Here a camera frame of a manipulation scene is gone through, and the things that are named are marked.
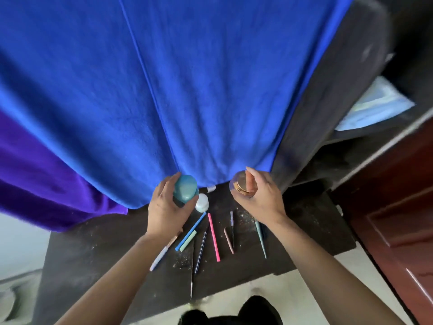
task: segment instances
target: dark tabletop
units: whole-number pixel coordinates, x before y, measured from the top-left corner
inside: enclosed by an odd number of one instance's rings
[[[215,228],[221,262],[215,258],[212,236],[208,233],[194,277],[193,300],[268,275],[294,270],[295,266],[275,236],[264,227],[264,258],[256,226],[251,216],[231,197],[228,184],[208,194],[209,212]],[[332,255],[355,248],[349,228],[326,193],[291,188],[284,194],[286,211],[314,240]],[[235,254],[224,236],[229,235],[230,211],[235,214]],[[147,226],[147,206],[128,215],[111,214],[87,221],[66,233],[52,233],[48,245],[33,325],[55,323],[123,254],[142,236]],[[190,260],[192,244],[197,260],[208,219],[197,227],[193,243],[181,253],[174,247],[200,213],[194,211],[184,225],[184,233],[165,257],[149,273],[138,291],[123,324],[129,324],[170,310],[190,301]]]

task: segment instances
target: purple fabric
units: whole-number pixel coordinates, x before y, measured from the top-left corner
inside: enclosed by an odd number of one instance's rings
[[[2,112],[0,126],[3,213],[53,231],[103,214],[127,214]]]

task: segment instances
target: hand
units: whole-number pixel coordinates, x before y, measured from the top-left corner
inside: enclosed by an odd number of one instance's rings
[[[268,172],[257,171],[250,167],[246,167],[245,175],[247,186],[254,185],[252,180],[252,177],[254,177],[257,192],[253,197],[248,197],[232,189],[231,193],[235,201],[241,204],[256,220],[269,228],[273,224],[288,220],[281,191],[272,180],[271,175]]]
[[[178,172],[162,180],[155,188],[149,204],[146,235],[161,239],[164,245],[182,230],[198,200],[198,196],[194,196],[183,207],[176,206],[173,191],[180,176]]]

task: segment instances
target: brown wooden door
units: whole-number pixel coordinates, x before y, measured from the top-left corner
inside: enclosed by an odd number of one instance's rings
[[[417,321],[433,324],[433,120],[333,196]]]

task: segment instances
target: pink marker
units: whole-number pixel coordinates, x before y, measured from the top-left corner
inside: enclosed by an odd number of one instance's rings
[[[207,216],[209,218],[209,225],[210,225],[210,232],[212,233],[212,239],[214,240],[216,261],[220,262],[221,259],[219,258],[219,252],[218,252],[218,246],[217,246],[217,238],[215,237],[215,231],[214,231],[214,224],[212,223],[212,218],[210,217],[210,213],[208,213]]]

